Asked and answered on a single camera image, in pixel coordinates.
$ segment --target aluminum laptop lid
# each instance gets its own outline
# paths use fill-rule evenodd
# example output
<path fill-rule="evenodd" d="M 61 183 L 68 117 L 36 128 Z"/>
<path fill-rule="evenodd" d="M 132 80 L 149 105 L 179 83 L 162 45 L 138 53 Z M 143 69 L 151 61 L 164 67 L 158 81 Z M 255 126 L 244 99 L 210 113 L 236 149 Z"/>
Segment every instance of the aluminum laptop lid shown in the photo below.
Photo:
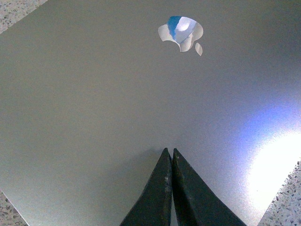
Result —
<path fill-rule="evenodd" d="M 118 225 L 176 147 L 257 225 L 300 156 L 300 12 L 49 0 L 0 35 L 0 188 L 30 226 Z M 203 27 L 189 51 L 162 42 L 171 16 Z"/>

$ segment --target laptop lid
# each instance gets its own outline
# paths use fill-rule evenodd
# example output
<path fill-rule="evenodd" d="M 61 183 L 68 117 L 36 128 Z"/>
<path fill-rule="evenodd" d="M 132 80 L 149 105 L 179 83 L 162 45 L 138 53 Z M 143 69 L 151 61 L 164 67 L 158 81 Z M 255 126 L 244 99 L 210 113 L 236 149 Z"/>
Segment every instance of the laptop lid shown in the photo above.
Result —
<path fill-rule="evenodd" d="M 118 225 L 176 147 L 257 225 L 300 156 L 300 11 L 49 0 L 0 35 L 1 189 L 31 226 Z M 188 51 L 171 16 L 203 28 Z"/>

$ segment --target speckled countertop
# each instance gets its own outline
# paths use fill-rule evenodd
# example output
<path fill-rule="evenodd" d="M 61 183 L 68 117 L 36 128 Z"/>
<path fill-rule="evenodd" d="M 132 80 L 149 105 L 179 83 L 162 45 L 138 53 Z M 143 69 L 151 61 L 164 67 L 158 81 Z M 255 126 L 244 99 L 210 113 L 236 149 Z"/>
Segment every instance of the speckled countertop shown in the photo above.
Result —
<path fill-rule="evenodd" d="M 0 0 L 0 34 L 46 1 Z M 8 225 L 26 226 L 27 223 L 0 191 L 0 226 Z M 285 179 L 259 226 L 301 226 L 301 159 Z"/>

